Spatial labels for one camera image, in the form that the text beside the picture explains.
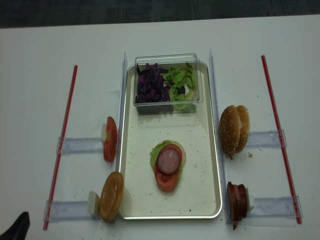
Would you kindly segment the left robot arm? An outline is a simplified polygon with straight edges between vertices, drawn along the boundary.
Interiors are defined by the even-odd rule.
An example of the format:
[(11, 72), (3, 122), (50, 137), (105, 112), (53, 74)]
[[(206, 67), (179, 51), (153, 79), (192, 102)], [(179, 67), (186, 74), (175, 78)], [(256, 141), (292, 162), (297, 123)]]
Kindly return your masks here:
[(0, 235), (0, 240), (25, 240), (29, 227), (30, 216), (27, 211), (24, 211), (11, 227)]

